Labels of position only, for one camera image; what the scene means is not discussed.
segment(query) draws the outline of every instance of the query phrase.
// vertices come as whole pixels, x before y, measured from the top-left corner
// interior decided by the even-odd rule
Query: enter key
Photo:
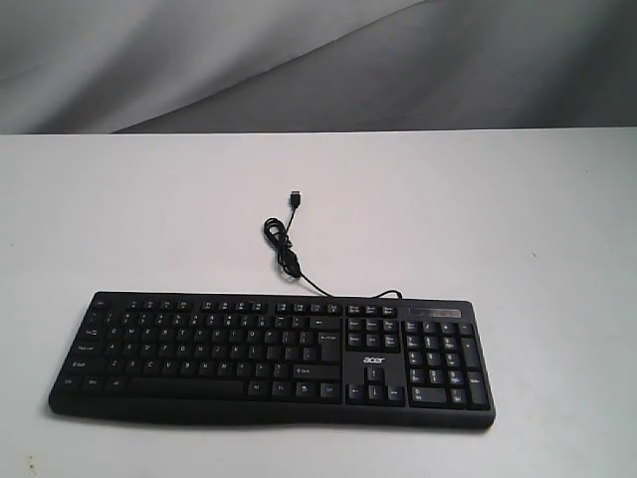
[[[340,333],[320,332],[318,344],[320,345],[320,361],[340,361]]]

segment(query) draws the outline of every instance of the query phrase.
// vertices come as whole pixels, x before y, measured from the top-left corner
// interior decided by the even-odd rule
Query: white table
[[[0,476],[635,476],[637,129],[0,136]],[[187,428],[58,417],[96,290],[473,302],[486,433]]]

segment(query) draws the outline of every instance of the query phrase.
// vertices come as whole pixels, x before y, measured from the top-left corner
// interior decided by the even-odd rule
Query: black cable
[[[332,294],[326,292],[317,284],[315,284],[314,281],[306,276],[301,270],[299,257],[293,252],[292,242],[290,241],[290,226],[292,225],[292,220],[295,218],[295,213],[297,212],[297,209],[301,204],[301,195],[298,192],[294,191],[292,193],[292,195],[290,196],[290,204],[292,205],[292,215],[290,216],[290,220],[288,221],[288,226],[284,226],[283,222],[281,222],[276,217],[271,217],[264,223],[263,233],[272,248],[277,251],[277,262],[286,274],[295,279],[305,279],[321,294],[328,297],[333,297]],[[402,294],[395,289],[389,289],[388,291],[381,292],[380,294],[372,296],[372,299],[378,299],[386,296],[387,294],[395,294],[398,299],[402,299]]]

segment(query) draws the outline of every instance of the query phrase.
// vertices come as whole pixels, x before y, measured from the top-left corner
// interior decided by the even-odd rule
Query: black keyboard
[[[496,416],[470,303],[301,296],[99,292],[49,404],[190,424]]]

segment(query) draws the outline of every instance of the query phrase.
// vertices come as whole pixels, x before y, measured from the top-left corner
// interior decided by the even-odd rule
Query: space bar
[[[243,397],[243,382],[239,380],[136,377],[130,381],[128,394],[157,398],[236,400]]]

